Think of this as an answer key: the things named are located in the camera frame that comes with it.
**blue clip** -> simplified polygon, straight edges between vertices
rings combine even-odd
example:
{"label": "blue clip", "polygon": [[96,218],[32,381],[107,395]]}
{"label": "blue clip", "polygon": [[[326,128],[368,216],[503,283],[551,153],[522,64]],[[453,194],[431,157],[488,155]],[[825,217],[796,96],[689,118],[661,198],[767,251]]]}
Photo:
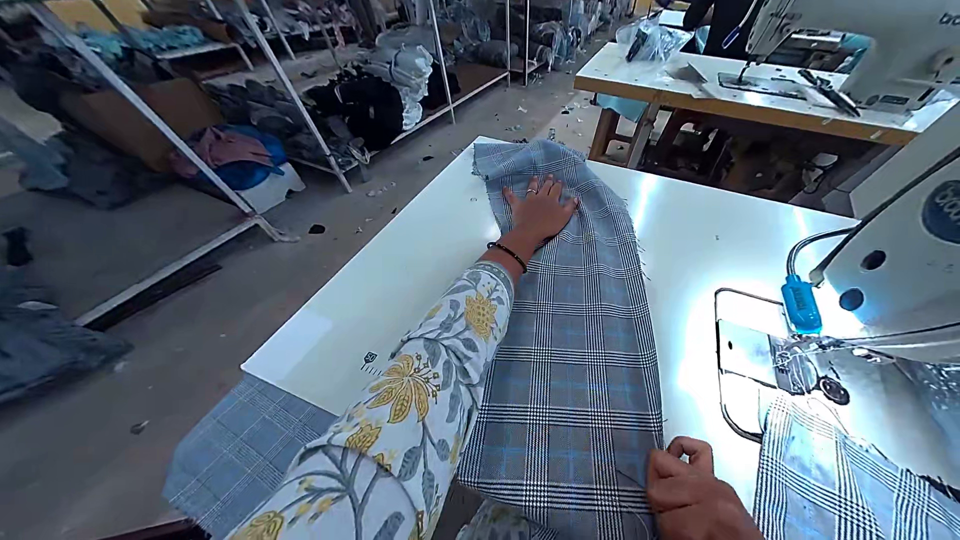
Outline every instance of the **blue clip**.
{"label": "blue clip", "polygon": [[813,298],[813,283],[790,274],[780,292],[783,294],[787,317],[797,333],[820,333],[824,324],[820,319],[817,301]]}

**plaid fabric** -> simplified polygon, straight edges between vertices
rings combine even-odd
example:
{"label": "plaid fabric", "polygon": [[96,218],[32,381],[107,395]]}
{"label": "plaid fabric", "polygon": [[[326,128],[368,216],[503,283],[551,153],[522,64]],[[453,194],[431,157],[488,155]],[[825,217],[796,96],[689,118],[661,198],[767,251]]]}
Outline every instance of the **plaid fabric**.
{"label": "plaid fabric", "polygon": [[768,540],[960,537],[960,504],[778,398],[767,413],[754,517]]}
{"label": "plaid fabric", "polygon": [[582,154],[552,141],[475,144],[474,173],[504,231],[500,190],[522,197],[531,175],[552,173],[581,205],[516,287],[459,481],[520,507],[540,536],[646,538],[646,460],[663,433],[630,214]]}
{"label": "plaid fabric", "polygon": [[336,417],[244,375],[180,441],[163,497],[214,538],[273,495],[297,452]]}

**right hand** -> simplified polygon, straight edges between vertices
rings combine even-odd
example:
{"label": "right hand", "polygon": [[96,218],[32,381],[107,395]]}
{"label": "right hand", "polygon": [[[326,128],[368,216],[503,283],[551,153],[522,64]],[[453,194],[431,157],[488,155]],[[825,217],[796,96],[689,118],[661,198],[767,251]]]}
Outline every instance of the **right hand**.
{"label": "right hand", "polygon": [[713,475],[706,441],[677,437],[666,452],[650,452],[647,501],[665,540],[763,540],[733,488]]}
{"label": "right hand", "polygon": [[540,178],[531,178],[526,197],[522,199],[509,187],[504,187],[503,196],[514,215],[514,231],[529,236],[537,243],[556,236],[580,204],[576,197],[561,203],[563,191],[564,183],[555,181],[552,174],[546,175],[543,185],[540,185]]}

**sewing machine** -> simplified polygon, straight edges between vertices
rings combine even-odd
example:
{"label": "sewing machine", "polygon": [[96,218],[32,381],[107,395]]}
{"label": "sewing machine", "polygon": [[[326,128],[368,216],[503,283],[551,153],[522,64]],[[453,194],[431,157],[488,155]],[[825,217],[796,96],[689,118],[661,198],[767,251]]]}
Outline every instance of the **sewing machine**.
{"label": "sewing machine", "polygon": [[895,113],[916,110],[960,75],[958,0],[765,0],[761,4],[747,43],[752,62],[766,61],[798,30],[838,30],[873,39],[838,88],[861,108]]}
{"label": "sewing machine", "polygon": [[800,251],[819,332],[784,324],[787,299],[717,292],[721,410],[737,434],[759,442],[762,411],[786,391],[898,464],[960,483],[960,109],[935,125],[865,181],[897,180],[883,204],[811,236],[835,244],[825,257]]}

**left hand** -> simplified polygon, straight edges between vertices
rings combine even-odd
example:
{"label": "left hand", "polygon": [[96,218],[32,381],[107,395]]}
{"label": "left hand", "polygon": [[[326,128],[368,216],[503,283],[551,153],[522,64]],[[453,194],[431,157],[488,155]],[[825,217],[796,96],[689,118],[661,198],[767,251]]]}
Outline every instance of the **left hand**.
{"label": "left hand", "polygon": [[536,243],[556,236],[580,204],[576,197],[561,203],[560,195],[563,192],[564,183],[554,180],[552,174],[546,175],[543,185],[540,185],[540,178],[531,178],[527,185],[527,196],[523,199],[517,197],[509,187],[504,187],[503,196],[514,215],[514,231]]}

